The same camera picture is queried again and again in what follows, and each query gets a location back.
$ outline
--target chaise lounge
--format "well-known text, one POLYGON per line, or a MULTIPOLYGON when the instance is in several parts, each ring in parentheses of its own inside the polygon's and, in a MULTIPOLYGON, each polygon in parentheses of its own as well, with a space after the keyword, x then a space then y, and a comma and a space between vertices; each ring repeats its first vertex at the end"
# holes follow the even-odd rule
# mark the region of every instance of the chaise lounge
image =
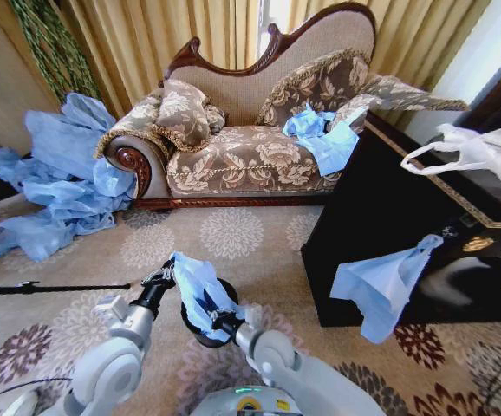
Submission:
MULTIPOLYGON (((220 124, 213 131, 211 125, 200 146, 176 140, 183 137, 172 130, 179 126, 156 126, 163 84, 103 136, 96 157, 104 155, 120 169, 136 173, 135 204, 156 209, 321 204, 342 172, 322 177, 313 155, 282 133, 285 121, 306 102, 316 111, 337 112, 332 126, 365 104, 465 108, 462 101, 434 98, 394 77, 368 73, 375 21, 365 6, 337 4, 289 35, 282 35, 275 24, 269 32, 268 48, 245 69, 210 64, 198 52, 197 37, 174 57, 164 82, 198 88, 205 102, 225 114, 225 127, 220 124)), ((360 132, 363 124, 357 123, 351 127, 360 132)))

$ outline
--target blue cloth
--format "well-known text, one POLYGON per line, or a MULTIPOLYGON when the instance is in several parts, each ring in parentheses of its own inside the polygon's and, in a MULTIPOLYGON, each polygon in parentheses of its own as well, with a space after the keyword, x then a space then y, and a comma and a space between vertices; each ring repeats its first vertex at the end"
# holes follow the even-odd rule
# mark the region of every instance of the blue cloth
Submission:
POLYGON ((332 121, 334 118, 335 113, 316 113, 310 104, 306 102, 305 110, 285 122, 283 134, 286 136, 296 136, 299 139, 321 137, 324 135, 326 121, 332 121))
POLYGON ((432 250, 443 238, 430 234, 416 247, 337 268, 330 297, 352 300, 364 316, 361 334, 376 344, 394 331, 432 250))
POLYGON ((210 313, 213 309, 232 310, 236 312, 237 318, 244 319, 244 308, 227 295, 224 286, 216 278, 214 266, 179 251, 174 251, 170 258, 175 258, 175 281, 189 321, 210 339, 223 342, 229 340, 229 335, 223 329, 212 329, 210 313), (203 308, 207 304, 206 299, 211 300, 207 309, 203 308))
POLYGON ((367 109, 359 108, 359 111, 353 112, 346 120, 337 123, 329 133, 325 133, 325 122, 333 120, 335 113, 317 114, 308 102, 306 106, 306 110, 287 120, 283 133, 295 135, 298 138, 296 144, 312 153, 321 176, 339 172, 347 165, 358 143, 358 135, 350 124, 367 109))
POLYGON ((0 179, 46 208, 0 222, 0 256, 19 246, 41 262, 76 235, 115 226, 112 212, 129 206, 134 177, 93 159, 98 140, 114 123, 100 101, 76 93, 68 95, 62 114, 27 113, 33 157, 21 159, 1 148, 0 179))

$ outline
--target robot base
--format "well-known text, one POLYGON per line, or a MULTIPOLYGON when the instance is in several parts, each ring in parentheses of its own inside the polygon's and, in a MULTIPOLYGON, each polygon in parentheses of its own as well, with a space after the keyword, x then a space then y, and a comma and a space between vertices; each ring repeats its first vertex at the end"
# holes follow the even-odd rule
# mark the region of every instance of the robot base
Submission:
POLYGON ((232 387, 208 394, 191 416, 227 415, 302 416, 296 403, 279 388, 266 386, 232 387))

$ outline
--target sofa backrest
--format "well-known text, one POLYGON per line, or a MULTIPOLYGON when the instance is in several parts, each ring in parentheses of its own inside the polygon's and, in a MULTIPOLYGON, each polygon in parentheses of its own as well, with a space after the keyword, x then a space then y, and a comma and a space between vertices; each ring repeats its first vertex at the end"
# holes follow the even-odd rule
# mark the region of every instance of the sofa backrest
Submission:
POLYGON ((229 125, 244 126, 255 123, 274 85, 304 63, 340 49, 370 57, 374 53, 374 15, 358 3, 328 7, 289 35, 282 35, 275 24, 268 31, 270 44, 251 67, 227 70, 210 64, 198 52, 200 40, 194 37, 173 58, 165 78, 200 88, 212 104, 229 113, 229 125))

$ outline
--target floral rug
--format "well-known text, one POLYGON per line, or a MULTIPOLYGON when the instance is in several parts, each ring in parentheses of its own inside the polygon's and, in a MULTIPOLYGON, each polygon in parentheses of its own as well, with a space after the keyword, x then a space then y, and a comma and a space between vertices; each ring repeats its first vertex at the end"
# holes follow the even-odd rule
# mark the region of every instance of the floral rug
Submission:
MULTIPOLYGON (((0 203, 0 219, 25 213, 21 198, 0 203)), ((369 392, 387 415, 501 415, 501 322, 406 325, 374 345, 359 328, 321 328, 299 249, 320 206, 131 210, 118 226, 79 237, 43 263, 14 250, 0 258, 0 285, 133 283, 173 250, 210 260, 242 302, 264 305, 265 326, 335 367, 369 392), (485 402, 491 395, 491 403, 485 402)), ((92 307, 106 291, 0 296, 0 391, 48 377, 68 377, 73 363, 106 338, 92 307)), ((186 415, 209 392, 261 384, 235 345, 201 347, 179 316, 179 293, 164 296, 137 393, 115 414, 186 415)), ((38 387, 41 408, 67 381, 23 387, 0 396, 0 413, 38 387)))

